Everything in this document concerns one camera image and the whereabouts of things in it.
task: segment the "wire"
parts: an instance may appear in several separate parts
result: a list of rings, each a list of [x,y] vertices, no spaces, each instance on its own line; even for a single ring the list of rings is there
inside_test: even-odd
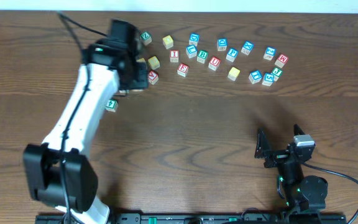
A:
[[[358,180],[356,180],[355,178],[351,177],[351,176],[348,176],[346,174],[341,174],[341,173],[338,173],[338,172],[335,172],[335,171],[331,171],[331,170],[327,170],[327,169],[323,169],[323,168],[320,168],[320,167],[316,167],[316,166],[312,166],[312,165],[309,165],[301,160],[299,160],[299,163],[306,166],[306,167],[309,167],[309,168],[312,168],[312,169],[315,169],[315,170],[318,170],[318,171],[323,171],[323,172],[327,172],[328,174],[334,174],[334,175],[338,175],[340,177],[343,177],[343,178],[346,178],[346,179],[349,179],[355,183],[358,184]],[[353,217],[348,221],[347,224],[351,224],[358,216],[358,209],[357,211],[355,212],[355,214],[353,215]]]
[[[84,29],[84,30],[93,32],[93,33],[95,33],[95,34],[99,34],[99,35],[102,35],[102,36],[107,37],[107,34],[104,34],[104,33],[99,32],[99,31],[97,31],[97,30],[94,30],[94,29],[88,28],[88,27],[86,27],[86,26],[83,26],[83,25],[81,25],[81,24],[75,22],[74,20],[70,19],[68,16],[64,15],[64,14],[63,14],[62,12],[60,12],[60,11],[58,11],[57,13],[59,14],[60,17],[64,18],[65,20],[71,22],[71,23],[74,24],[74,25],[77,25],[79,28],[82,28],[82,29]]]
[[[241,219],[242,220],[244,220],[244,215],[249,211],[249,210],[256,210],[256,211],[258,211],[263,217],[264,217],[264,219],[266,220],[266,221],[268,221],[268,219],[266,218],[266,216],[258,209],[258,208],[247,208],[242,214],[241,214]]]
[[[81,42],[78,40],[77,36],[75,35],[75,33],[73,32],[73,29],[69,26],[69,24],[67,23],[66,20],[68,20],[67,16],[64,16],[61,12],[58,12],[59,18],[62,21],[62,23],[65,25],[67,31],[70,33],[71,37],[75,40],[80,52],[81,52],[81,56],[82,56],[82,60],[84,60],[84,55],[83,55],[83,48],[81,45]],[[65,130],[63,131],[63,138],[62,138],[62,145],[61,148],[59,150],[59,162],[60,162],[60,181],[62,183],[62,189],[63,189],[63,194],[65,197],[65,203],[66,203],[66,215],[64,215],[62,217],[62,220],[64,220],[64,222],[66,222],[66,220],[68,220],[68,223],[71,223],[71,208],[70,208],[70,198],[69,198],[69,193],[68,193],[68,189],[67,189],[67,180],[66,180],[66,168],[65,168],[65,163],[66,163],[66,159],[65,156],[63,154],[63,152],[65,151],[65,146],[66,146],[66,140],[68,139],[68,131],[70,130],[70,126],[71,126],[71,122],[73,121],[76,112],[78,111],[78,108],[81,105],[81,102],[83,101],[86,92],[89,90],[89,85],[90,85],[90,71],[89,71],[89,67],[86,64],[86,85],[84,87],[84,90],[81,94],[80,99],[78,100],[68,122],[66,125]]]

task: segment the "wooden table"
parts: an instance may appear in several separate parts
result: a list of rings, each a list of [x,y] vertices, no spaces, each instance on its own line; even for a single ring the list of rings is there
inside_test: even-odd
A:
[[[358,179],[358,15],[191,14],[70,12],[74,20],[105,32],[112,18],[152,34],[149,56],[161,62],[160,80],[106,113],[93,141],[91,163],[98,195],[108,205],[143,212],[241,212],[285,206],[275,190],[276,169],[254,159],[256,131],[264,127],[275,149],[292,139],[298,123],[316,141],[310,164]],[[75,29],[84,43],[97,35]],[[191,32],[199,49],[222,59],[217,72],[191,60],[185,46]],[[180,61],[177,75],[162,37],[171,35]],[[234,63],[217,52],[216,40],[249,56]],[[273,69],[262,59],[266,46],[289,61],[271,87],[251,85],[249,72]],[[33,223],[54,212],[32,201],[22,153],[54,127],[76,83],[80,55],[54,12],[0,11],[0,223]],[[241,70],[237,81],[229,69]],[[304,168],[329,182],[327,212],[347,219],[358,207],[358,186]]]

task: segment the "yellow cube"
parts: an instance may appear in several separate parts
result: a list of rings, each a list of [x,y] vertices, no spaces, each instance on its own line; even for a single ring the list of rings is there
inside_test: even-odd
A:
[[[173,39],[170,35],[164,37],[162,39],[162,44],[165,46],[166,49],[170,49],[173,47]]]
[[[149,58],[149,65],[152,70],[156,70],[160,67],[160,62],[156,56]]]
[[[239,76],[239,74],[240,74],[240,70],[232,67],[230,69],[229,75],[227,77],[230,78],[231,80],[235,81],[236,78]]]
[[[144,60],[144,58],[139,58],[139,59],[136,60],[136,62],[144,62],[144,63],[146,63],[146,60]]]

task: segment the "toy block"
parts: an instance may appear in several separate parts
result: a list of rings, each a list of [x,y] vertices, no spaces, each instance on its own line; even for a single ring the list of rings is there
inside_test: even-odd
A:
[[[189,45],[194,45],[194,46],[197,47],[199,40],[200,40],[200,35],[198,35],[198,34],[190,34]]]
[[[194,45],[189,45],[186,47],[186,54],[189,58],[197,56],[197,48]]]
[[[106,110],[116,112],[118,108],[118,102],[116,100],[109,100],[106,105]]]
[[[276,49],[274,49],[273,47],[267,47],[264,54],[264,59],[272,60],[275,53],[276,53]]]
[[[217,42],[218,51],[226,50],[227,48],[227,39],[218,39]]]
[[[146,46],[152,42],[152,36],[147,31],[140,35],[140,39]]]
[[[189,72],[189,66],[181,63],[178,67],[178,75],[186,77],[187,73]]]
[[[137,60],[136,60],[136,62],[140,62],[140,63],[142,63],[142,62],[143,62],[143,63],[146,63],[146,60],[144,60],[144,58],[139,58],[139,59],[137,59]]]
[[[240,70],[232,67],[229,71],[229,75],[227,76],[229,79],[235,81],[237,79],[237,77],[239,76],[240,74]]]
[[[170,49],[173,47],[173,39],[170,35],[164,37],[162,39],[162,44],[165,46],[166,49]]]
[[[274,82],[274,75],[270,73],[265,73],[262,85],[271,86]]]
[[[236,50],[234,48],[230,48],[229,52],[226,55],[226,60],[234,62],[234,60],[236,59],[238,54],[239,54],[238,50]]]
[[[272,71],[272,74],[274,75],[274,81],[277,81],[278,78],[280,78],[281,74],[283,73],[283,71],[279,68],[274,68]]]
[[[249,81],[251,81],[252,84],[260,82],[262,79],[262,74],[260,74],[259,70],[256,70],[254,72],[251,72],[249,74]]]
[[[219,67],[220,64],[221,64],[220,59],[218,59],[217,57],[212,57],[211,60],[209,61],[208,68],[216,71],[216,69]]]
[[[244,46],[242,46],[241,53],[249,55],[249,53],[251,53],[251,50],[253,48],[254,48],[254,44],[249,41],[246,41]]]
[[[280,56],[278,56],[278,59],[276,60],[276,62],[274,64],[279,66],[280,68],[282,68],[286,64],[287,61],[288,61],[288,57],[285,56],[284,54],[280,54]]]
[[[155,71],[149,72],[149,83],[154,85],[158,81],[158,74]]]
[[[160,67],[160,62],[156,56],[149,58],[149,65],[152,70],[156,70]]]
[[[208,52],[205,50],[200,50],[197,55],[197,62],[205,63],[205,60],[208,58]]]
[[[179,62],[179,50],[171,50],[169,53],[171,62]]]

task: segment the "white wall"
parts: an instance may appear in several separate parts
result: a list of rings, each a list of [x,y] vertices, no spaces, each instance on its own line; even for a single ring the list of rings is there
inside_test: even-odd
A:
[[[0,9],[358,13],[358,0],[0,0]]]

